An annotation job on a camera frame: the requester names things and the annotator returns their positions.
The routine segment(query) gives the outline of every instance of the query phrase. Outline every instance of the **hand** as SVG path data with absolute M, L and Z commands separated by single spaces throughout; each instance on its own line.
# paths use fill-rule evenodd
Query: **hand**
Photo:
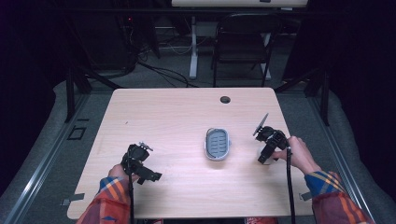
M 113 166 L 111 170 L 108 171 L 108 176 L 114 176 L 114 177 L 122 177 L 123 179 L 128 179 L 128 175 L 125 174 L 125 172 L 122 169 L 122 166 L 120 164 L 117 164 Z M 132 181 L 136 181 L 139 178 L 138 175 L 132 175 Z
M 311 153 L 309 152 L 308 147 L 306 146 L 303 139 L 292 136 L 288 139 L 290 147 L 291 147 L 291 165 L 299 168 L 304 175 L 315 171 L 321 171 L 321 168 L 317 165 L 317 163 L 312 158 Z M 276 151 L 273 153 L 273 158 L 280 158 L 282 160 L 286 160 L 287 158 L 287 150 Z

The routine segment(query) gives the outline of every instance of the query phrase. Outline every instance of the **person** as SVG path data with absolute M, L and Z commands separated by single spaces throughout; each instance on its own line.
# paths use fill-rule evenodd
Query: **person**
M 291 147 L 291 165 L 304 174 L 306 185 L 312 195 L 312 208 L 319 224 L 374 222 L 350 199 L 341 185 L 337 173 L 322 171 L 314 161 L 305 142 L 296 136 L 288 139 Z M 274 159 L 285 160 L 287 151 L 276 151 Z M 78 219 L 79 223 L 128 223 L 130 198 L 128 194 L 129 176 L 120 164 L 115 165 L 108 177 L 100 181 L 98 194 L 86 211 Z M 274 223 L 274 218 L 248 217 L 247 223 Z

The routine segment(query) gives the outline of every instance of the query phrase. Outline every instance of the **tabletop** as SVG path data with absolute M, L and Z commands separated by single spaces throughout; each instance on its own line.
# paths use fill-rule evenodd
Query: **tabletop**
M 228 97 L 229 102 L 220 99 Z M 264 142 L 253 132 L 265 126 L 290 136 L 270 88 L 121 89 L 114 91 L 92 145 L 67 215 L 77 219 L 94 198 L 99 180 L 120 163 L 131 144 L 154 150 L 144 166 L 163 174 L 134 183 L 135 218 L 279 217 L 290 215 L 286 163 L 260 164 Z M 230 153 L 223 161 L 205 155 L 211 128 L 227 131 Z M 312 215 L 304 175 L 291 167 L 296 215 Z
M 173 7 L 306 7 L 308 0 L 172 0 Z

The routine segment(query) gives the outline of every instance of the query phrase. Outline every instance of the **plaid shirt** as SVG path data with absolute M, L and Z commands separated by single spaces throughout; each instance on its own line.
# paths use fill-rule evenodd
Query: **plaid shirt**
M 304 178 L 313 197 L 317 223 L 374 224 L 345 193 L 336 173 L 320 171 Z M 129 209 L 128 180 L 106 177 L 100 181 L 98 194 L 77 223 L 128 223 Z
M 313 197 L 317 223 L 374 223 L 345 193 L 336 173 L 319 171 L 304 178 Z
M 128 223 L 130 214 L 128 180 L 108 176 L 100 181 L 100 189 L 79 223 Z

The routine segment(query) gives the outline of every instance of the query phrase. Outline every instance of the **cable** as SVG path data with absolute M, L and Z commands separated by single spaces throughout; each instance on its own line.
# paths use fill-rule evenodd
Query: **cable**
M 186 84 L 186 88 L 188 88 L 188 87 L 198 88 L 197 86 L 190 84 L 190 82 L 182 74 L 180 74 L 178 72 L 175 72 L 175 71 L 172 71 L 172 70 L 169 70 L 169 69 L 166 69 L 166 68 L 154 67 L 154 66 L 148 65 L 146 63 L 141 63 L 141 62 L 137 62 L 137 63 L 142 65 L 142 66 L 144 66 L 144 67 L 146 67 L 147 69 L 150 69 L 150 70 L 156 72 L 157 74 L 159 74 L 163 78 L 170 77 L 170 78 L 172 78 L 172 79 L 174 79 L 176 81 L 179 81 L 181 83 Z M 166 72 L 170 72 L 172 74 L 178 75 L 181 78 L 172 76 L 171 74 L 168 74 Z
M 134 183 L 132 182 L 132 175 L 129 175 L 129 198 L 131 199 L 130 223 L 134 224 Z
M 140 51 L 140 53 L 137 55 L 139 57 L 140 61 L 143 61 L 143 62 L 148 61 L 149 60 L 149 52 L 151 52 L 151 48 L 142 49 Z
M 186 46 L 186 47 L 182 47 L 182 48 L 188 48 L 187 50 L 185 50 L 185 51 L 183 51 L 183 52 L 178 52 L 177 50 L 175 50 L 175 48 L 177 48 L 177 47 L 173 47 L 171 44 L 166 44 L 167 46 L 169 46 L 169 48 L 174 52 L 174 53 L 176 53 L 176 54 L 178 54 L 178 55 L 182 55 L 182 54 L 185 54 L 185 53 L 188 53 L 190 50 L 191 50 L 191 48 L 192 48 L 192 45 L 190 45 L 190 46 Z
M 287 158 L 286 158 L 286 173 L 288 179 L 288 189 L 289 189 L 289 201 L 290 201 L 290 212 L 291 212 L 291 223 L 296 223 L 296 215 L 294 210 L 294 198 L 293 198 L 293 186 L 291 184 L 291 173 L 290 173 L 290 165 L 291 165 L 291 147 L 289 142 L 287 141 Z

